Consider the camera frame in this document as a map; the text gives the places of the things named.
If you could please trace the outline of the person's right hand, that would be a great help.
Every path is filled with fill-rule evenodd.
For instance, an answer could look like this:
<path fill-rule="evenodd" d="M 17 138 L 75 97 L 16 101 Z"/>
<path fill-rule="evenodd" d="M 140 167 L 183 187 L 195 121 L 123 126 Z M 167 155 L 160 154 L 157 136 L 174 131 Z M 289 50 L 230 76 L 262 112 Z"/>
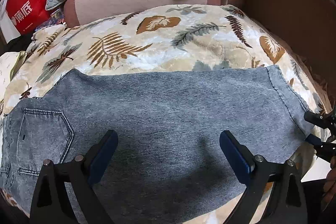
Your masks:
<path fill-rule="evenodd" d="M 324 211 L 329 203 L 331 203 L 332 199 L 335 196 L 336 192 L 336 186 L 335 186 L 335 181 L 336 181 L 336 158 L 335 156 L 331 158 L 330 162 L 330 172 L 327 174 L 326 177 L 326 182 L 323 186 L 323 191 L 325 192 L 325 195 L 323 196 L 323 199 L 321 201 L 321 209 Z"/>

